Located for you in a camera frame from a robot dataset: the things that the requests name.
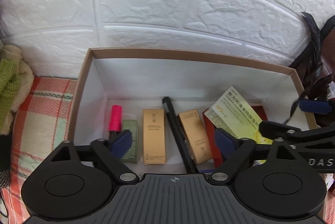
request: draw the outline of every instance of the pink marker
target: pink marker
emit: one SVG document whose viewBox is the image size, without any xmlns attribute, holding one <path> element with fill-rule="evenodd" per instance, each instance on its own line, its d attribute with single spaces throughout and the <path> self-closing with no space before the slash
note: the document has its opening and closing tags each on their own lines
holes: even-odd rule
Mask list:
<svg viewBox="0 0 335 224">
<path fill-rule="evenodd" d="M 113 105 L 111 119 L 109 121 L 109 140 L 113 139 L 121 131 L 122 106 Z"/>
</svg>

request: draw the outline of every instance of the green knitted fabric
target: green knitted fabric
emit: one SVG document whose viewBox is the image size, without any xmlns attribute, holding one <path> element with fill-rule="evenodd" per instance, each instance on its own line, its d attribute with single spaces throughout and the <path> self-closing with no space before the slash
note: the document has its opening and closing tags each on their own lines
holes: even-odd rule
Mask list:
<svg viewBox="0 0 335 224">
<path fill-rule="evenodd" d="M 14 61 L 1 59 L 0 61 L 0 94 L 13 77 L 17 64 Z"/>
<path fill-rule="evenodd" d="M 3 127 L 3 123 L 8 112 L 10 112 L 10 107 L 13 104 L 14 96 L 19 91 L 20 85 L 21 79 L 17 74 L 14 74 L 0 94 L 0 129 Z"/>
</svg>

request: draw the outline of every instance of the triangular cutout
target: triangular cutout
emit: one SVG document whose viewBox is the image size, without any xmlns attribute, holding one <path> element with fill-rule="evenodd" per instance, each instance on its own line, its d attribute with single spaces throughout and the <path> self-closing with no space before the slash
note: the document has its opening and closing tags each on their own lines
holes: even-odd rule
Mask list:
<svg viewBox="0 0 335 224">
<path fill-rule="evenodd" d="M 68 147 L 62 147 L 61 150 L 52 158 L 52 162 L 69 161 L 71 160 Z"/>
<path fill-rule="evenodd" d="M 335 148 L 335 145 L 333 144 L 333 142 L 326 142 L 326 143 L 320 143 L 320 144 L 315 144 L 315 145 L 310 145 L 310 146 L 306 146 L 306 148 L 315 148 L 315 149 L 333 149 Z"/>
<path fill-rule="evenodd" d="M 284 146 L 279 146 L 278 147 L 276 158 L 277 159 L 283 159 L 283 160 L 295 160 L 295 157 Z"/>
</svg>

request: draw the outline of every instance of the black marker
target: black marker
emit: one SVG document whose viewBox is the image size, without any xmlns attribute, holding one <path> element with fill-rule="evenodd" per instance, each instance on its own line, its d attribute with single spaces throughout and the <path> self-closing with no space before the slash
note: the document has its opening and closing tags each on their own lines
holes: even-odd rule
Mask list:
<svg viewBox="0 0 335 224">
<path fill-rule="evenodd" d="M 180 155 L 182 156 L 186 172 L 188 174 L 199 173 L 197 167 L 195 166 L 195 163 L 193 162 L 187 150 L 186 147 L 187 141 L 185 139 L 184 133 L 181 130 L 181 126 L 175 114 L 175 109 L 173 108 L 171 99 L 168 96 L 166 96 L 165 98 L 163 98 L 162 103 L 173 136 L 175 137 L 175 142 L 177 143 Z"/>
</svg>

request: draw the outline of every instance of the pink cap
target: pink cap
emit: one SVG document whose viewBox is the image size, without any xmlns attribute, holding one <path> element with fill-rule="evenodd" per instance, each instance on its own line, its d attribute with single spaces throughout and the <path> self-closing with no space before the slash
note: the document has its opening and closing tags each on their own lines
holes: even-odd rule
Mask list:
<svg viewBox="0 0 335 224">
<path fill-rule="evenodd" d="M 122 106 L 113 105 L 111 112 L 111 119 L 109 121 L 109 131 L 121 131 L 121 115 L 122 115 Z"/>
</svg>

